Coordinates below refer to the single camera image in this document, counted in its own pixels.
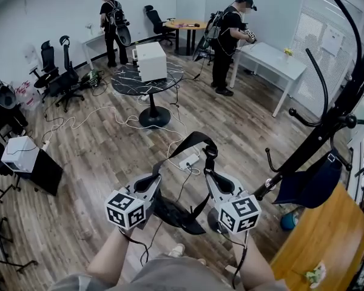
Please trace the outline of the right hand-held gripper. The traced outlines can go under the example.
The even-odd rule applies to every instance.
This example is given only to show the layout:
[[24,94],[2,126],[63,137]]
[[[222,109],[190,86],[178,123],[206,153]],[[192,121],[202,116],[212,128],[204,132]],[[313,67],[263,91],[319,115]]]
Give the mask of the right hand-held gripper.
[[214,202],[211,229],[219,233],[239,234],[256,227],[261,215],[256,197],[231,175],[206,169],[204,175]]

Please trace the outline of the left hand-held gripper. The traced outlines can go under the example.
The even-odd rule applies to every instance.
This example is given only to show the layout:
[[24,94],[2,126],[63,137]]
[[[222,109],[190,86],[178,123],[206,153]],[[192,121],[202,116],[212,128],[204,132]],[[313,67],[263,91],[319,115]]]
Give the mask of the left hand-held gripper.
[[153,214],[161,179],[161,175],[145,173],[114,190],[104,203],[107,220],[123,230],[144,229]]

